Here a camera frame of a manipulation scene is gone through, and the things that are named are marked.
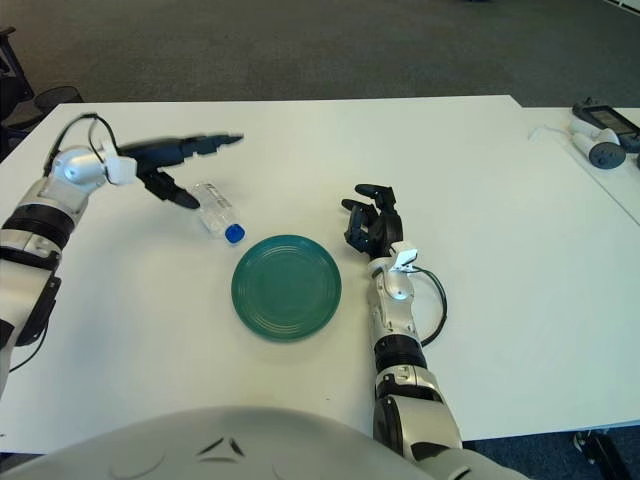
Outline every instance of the black cable on table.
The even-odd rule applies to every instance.
[[[442,302],[442,316],[440,317],[438,326],[433,331],[433,333],[431,333],[431,335],[429,335],[427,338],[420,341],[420,345],[422,345],[423,347],[426,347],[431,342],[433,342],[438,337],[438,335],[440,335],[440,332],[442,332],[442,329],[444,328],[444,324],[447,321],[447,294],[445,293],[444,287],[442,286],[442,283],[440,283],[440,280],[438,279],[438,277],[436,277],[435,273],[429,270],[426,270],[424,268],[416,267],[414,265],[412,265],[411,268],[413,268],[414,271],[409,273],[424,273],[427,277],[431,279],[431,281],[436,287],[436,290],[438,290],[438,294],[440,295],[440,301]]]
[[[15,367],[11,367],[9,369],[9,373],[15,372],[17,369],[19,369],[23,365],[26,365],[29,362],[29,360],[31,360],[33,357],[36,356],[38,351],[42,348],[42,344],[44,343],[44,339],[47,336],[47,330],[49,330],[49,322],[48,321],[47,321],[47,324],[44,326],[44,330],[42,331],[42,336],[40,337],[40,343],[38,343],[38,346],[36,347],[36,349],[33,351],[33,353],[31,355],[29,355],[29,357],[26,360],[24,360],[23,362],[19,363]]]

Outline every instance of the teal ceramic plate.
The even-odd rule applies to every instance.
[[[331,255],[313,240],[278,235],[240,259],[231,297],[247,327],[269,340],[307,337],[331,319],[342,284]]]

